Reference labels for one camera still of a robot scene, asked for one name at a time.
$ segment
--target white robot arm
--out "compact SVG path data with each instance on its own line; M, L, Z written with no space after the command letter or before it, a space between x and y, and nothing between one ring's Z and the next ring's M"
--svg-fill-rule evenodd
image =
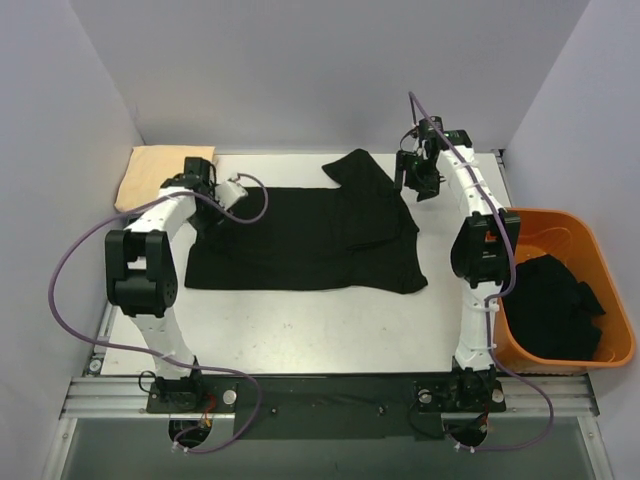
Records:
M167 180L158 198L196 191L229 210L247 192L236 179L214 185L212 168L204 159L185 159L184 173ZM196 358L184 342L173 310L178 284L169 242L187 221L197 228L220 221L221 214L199 202L193 196L170 198L147 210L124 230L112 230L105 239L109 301L131 318L150 349L189 365ZM185 379L192 374L191 369L176 367L161 358L154 357L154 361L156 376L164 380Z
M439 117L431 120L442 131L442 120ZM462 322L455 364L462 371L493 370L485 300L500 292L509 271L504 239L499 234L493 209L499 212L513 247L519 234L519 217L507 212L492 195L477 167L471 140L464 130L445 132L464 163L441 141L425 119L417 123L409 134L417 140L413 151L400 150L396 156L396 189L400 190L404 181L405 186L418 192L418 201L421 201L438 195L440 183L444 181L464 218L451 250L451 266L460 278L462 290ZM479 195L478 186L482 187L488 200ZM488 309L492 334L497 301L492 300Z

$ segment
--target black t-shirt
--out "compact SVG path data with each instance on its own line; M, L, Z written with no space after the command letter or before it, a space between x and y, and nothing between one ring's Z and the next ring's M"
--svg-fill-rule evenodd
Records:
M185 286L209 290L326 290L361 285L413 293L425 285L418 227L393 182L364 150L322 167L341 186L269 188L269 208L251 225L225 220L199 235ZM234 207L262 208L260 188Z

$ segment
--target white table surface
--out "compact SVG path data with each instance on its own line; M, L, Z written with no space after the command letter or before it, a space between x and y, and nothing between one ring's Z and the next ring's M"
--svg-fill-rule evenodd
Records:
M218 178L251 173L267 186L336 187L321 166L342 154L220 155ZM373 155L392 177L395 155ZM476 155L493 194L510 205L497 161ZM460 285L449 252L462 217L446 184L434 199L402 196L420 227L417 250L429 285L411 295L366 287L321 292L204 291L180 287L176 316L187 345L201 365L249 373L374 373L451 370L460 332ZM178 280L184 284L195 239L183 226L171 243ZM118 309L111 341L145 346L142 335ZM148 355L108 349L103 375L153 370Z

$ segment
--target folded towel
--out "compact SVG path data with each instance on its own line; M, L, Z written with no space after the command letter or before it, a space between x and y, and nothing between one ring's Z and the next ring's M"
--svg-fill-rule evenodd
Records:
M135 147L120 183L115 207L120 212L155 200L160 185L184 169L185 157L200 157L214 165L215 147L148 145Z

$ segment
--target cable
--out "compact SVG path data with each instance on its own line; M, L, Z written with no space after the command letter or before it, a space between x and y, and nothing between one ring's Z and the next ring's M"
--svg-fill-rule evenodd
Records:
M209 417L207 417L207 414L213 410L214 408L216 408L216 397L214 397L213 395L209 395L209 399L211 400L211 402L209 403L209 406L205 409L204 413L202 414L202 417L204 418L204 422L207 425L207 427L211 428L211 421L209 420Z
M218 184L218 169L216 168L216 166L213 163L211 164L211 170L213 171L213 184L217 185Z
M411 130L409 130L407 133L405 133L405 134L402 136L402 138L400 139L400 150L402 150L403 152L405 152L405 151L406 151L404 148L402 148L402 142L404 142L404 140L405 140L407 137L413 137L414 132L416 132L416 131L417 131L417 128L416 128L416 127L413 127Z
M416 116L416 106L413 103L413 98L411 98L411 92L409 92L409 105L411 105L411 119L413 120L412 125L417 125L418 117Z
M430 438L432 440L442 440L442 436L438 436L435 433L429 433L425 430L422 430L421 428L416 426L415 423L413 423L413 420L411 418L411 413L413 412L413 410L416 408L417 405L418 405L418 400L413 402L409 407L409 410L407 410L407 423L411 427L411 430L413 430L416 433L419 433L420 435L424 435L425 437Z
M465 166L465 168L469 172L469 176L471 177L471 180L473 180L473 183L475 184L476 190L478 191L478 193L480 194L482 199L487 203L487 205L491 209L491 214L493 215L493 217L496 220L496 225L498 227L498 230L500 231L500 236L502 237L505 250L507 251L507 257L509 259L509 270L510 270L510 273L511 273L511 277L510 277L510 280L509 280L509 285L502 292L497 293L495 295L489 295L485 299L485 308L487 309L486 318L485 318L486 329L487 329L487 347L489 349L489 355L491 356L491 360L496 365L496 367L499 368L500 370L502 370L504 373L506 373L510 377L513 377L513 378L516 378L516 379L520 380L525 385L528 385L529 387L531 387L535 391L537 391L542 396L542 398L544 398L545 402L547 402L547 406L549 407L549 421L547 422L546 427L544 428L544 430L539 435L537 435L536 437L532 438L531 440L528 440L526 442L519 443L519 444L516 444L516 445L496 446L496 447L478 447L478 448L475 448L474 451L476 451L476 452L479 452L479 451L483 451L483 452L504 452L504 451L520 450L520 449L529 447L531 445L535 445L538 442L544 440L551 433L551 430L553 429L553 423L554 423L554 418L555 418L555 413L554 413L554 410L553 410L553 403L551 402L551 398L549 398L549 396L545 393L544 390L542 390L542 388L537 386L531 380L529 380L529 379L527 379L525 377L522 377L521 375L518 375L514 371L512 371L509 368L505 367L502 364L502 362L500 362L500 360L498 360L498 358L496 357L496 355L495 355L495 353L493 351L493 335L491 333L491 312L489 311L489 306L491 304L491 301L497 300L498 298L501 298L501 297L504 297L506 295L509 295L509 293L511 293L513 291L513 289L514 289L514 287L516 285L516 261L515 261L515 256L514 256L514 253L513 253L513 246L511 245L511 242L509 241L509 236L507 235L507 231L506 231L506 229L504 227L504 224L502 223L502 219L500 218L500 214L498 213L498 210L496 209L495 205L493 204L493 202L491 201L491 199L489 198L487 193L484 191L484 189L482 188L482 186L478 182L478 177L476 176L475 172L473 171L473 167L465 160L465 158L458 151L458 149L453 145L453 143L451 143L449 138L447 138L447 136L444 134L444 132L442 132L442 130L440 130L438 125L436 125L436 123L431 119L431 117L425 111L425 109L422 107L422 105L420 104L420 101L417 99L416 95L413 92L409 92L409 99L410 99L411 104L412 105L415 104L415 106L418 108L420 113L424 116L424 118L427 121L427 123L429 123L431 128L433 128L433 130L438 134L438 136L442 139L442 141L445 143L445 145L447 145L447 147L449 147L449 149L458 158L458 160L460 160L460 162L462 162L462 164ZM468 447L466 445L460 445L460 447L465 449L465 450L471 450L471 447Z
M445 428L444 429L444 433L447 434L447 435L451 435L452 433L459 433L459 432L462 432L464 430L467 430L468 428L471 428L471 427L475 426L475 424L478 423L483 417L485 418L485 421L486 421L486 419L489 417L489 408L488 407L489 406L486 405L484 412L482 412L477 417L472 418L467 423L463 423L462 425L455 425L453 428Z
M185 429L183 429L183 430L180 430L180 431L176 434L176 436L175 436L175 437L173 437L173 448L174 448L174 449L178 448L178 440L180 440L180 439L181 439L184 435L186 435L187 433L189 433L189 432L193 432L194 430L200 430L200 425L194 425L194 426L191 426L191 427L187 427L187 428L185 428ZM224 444L222 444L218 450L222 450L223 448L225 448L225 446L229 446L229 445L224 445ZM193 448L184 447L184 446L183 446L183 449L184 449L184 453L209 453L209 452L204 452L204 451L200 451L200 450L194 451L194 449L193 449Z
M250 218L250 219L238 218L238 217L232 215L231 213L227 212L224 208L222 208L220 205L218 205L211 198L207 197L206 195L202 195L200 193L192 192L192 191L189 191L189 190L170 193L169 195L157 198L157 199L153 200L152 202L145 203L144 205L136 207L136 208L134 208L132 210L129 210L127 212L117 213L117 214L107 218L106 220L103 220L103 221L97 223L96 225L91 227L89 230L87 230L85 233L80 235L80 237L75 242L73 242L73 244L67 249L67 251L62 255L62 257L58 261L58 264L54 268L53 274L51 275L51 279L49 280L49 288L47 290L47 300L48 300L49 309L51 310L51 314L53 315L53 318L58 323L58 325L60 325L60 327L62 327L62 329L65 332L67 332L68 334L70 334L73 337L77 338L78 340L81 340L81 341L83 341L85 343L89 343L91 345L100 346L100 347L116 348L116 349L119 349L119 350L127 350L127 351L130 351L130 352L146 353L146 354L149 354L149 355L153 355L154 357L161 358L165 362L167 362L167 363L169 363L171 365L175 365L176 367L180 367L180 368L187 368L187 369L190 369L190 370L202 370L204 372L216 372L216 373L226 373L226 374L229 374L229 375L236 375L236 376L243 377L243 378L247 379L249 382L251 382L253 384L253 386L255 387L255 389L256 389L256 391L258 393L258 398L256 400L256 406L254 407L253 412L251 412L251 415L249 415L249 418L244 423L244 425L242 425L242 427L240 427L238 429L238 431L230 439L228 439L227 441L221 443L220 445L217 445L217 446L214 446L214 447L211 447L211 448L207 448L207 449L197 449L197 450L196 449L190 449L189 450L190 453L196 453L196 454L213 453L213 452L217 452L219 450L222 450L223 448L226 448L229 445L232 445L236 440L238 440L238 438L240 438L242 436L242 434L244 432L247 431L247 429L251 426L253 421L256 419L256 417L258 415L258 412L260 411L260 406L262 405L262 388L260 387L260 384L258 383L258 381L255 378L253 378L251 375L249 375L247 373L244 373L244 372L241 372L240 370L234 370L232 368L223 368L223 367L207 367L207 366L203 366L203 365L190 365L188 363L183 363L183 362L180 362L178 360L175 360L175 359L171 358L171 356L165 356L164 353L158 352L157 350L151 350L149 348L143 348L143 347L135 347L133 345L124 345L124 344L120 344L120 343L111 343L111 342L107 342L107 341L104 341L104 340L97 340L97 339L88 337L88 336L84 335L83 333L78 332L73 327L71 327L67 322L64 321L64 319L62 318L62 315L60 315L60 312L58 311L58 306L56 305L55 288L56 288L56 283L58 281L58 277L60 276L60 272L62 271L62 268L64 267L64 265L67 263L67 261L69 260L69 258L73 254L73 252L75 252L77 250L77 248L80 245L82 245L82 243L84 243L85 240L87 240L91 235L93 235L98 230L100 230L102 227L108 225L111 222L114 222L114 221L120 220L120 219L124 219L127 216L133 215L135 213L142 212L142 211L144 211L144 210L146 210L146 209L148 209L150 207L158 205L158 204L160 204L160 203L162 203L162 202L164 202L166 200L169 200L170 198L195 197L195 198L198 198L198 199L204 201L208 205L211 205L212 207L216 208L217 210L220 211L220 213L222 213L223 215L225 215L226 217L230 218L231 220L233 220L235 222L238 222L238 223L241 223L241 224L244 224L244 225L249 225L249 224L257 222L258 220L260 220L264 216L264 214L267 211L267 208L269 206L269 194L267 192L267 187L265 187L264 184L260 180L258 180L256 177L254 177L253 175L249 175L249 174L246 174L246 173L240 173L240 174L238 174L238 176L241 177L241 178L244 177L244 178L248 178L250 180L253 180L262 189L262 193L264 195L264 206L262 207L262 210L260 211L260 213L258 215L256 215L254 218Z
M157 377L156 374L154 372L152 372L151 370L143 370L142 372L140 372L140 375L138 375L138 387L140 387L140 390L142 390L144 393L151 393L151 390L145 390L144 388L142 388L142 377L144 377L145 374L149 374L153 377L153 381L155 382Z

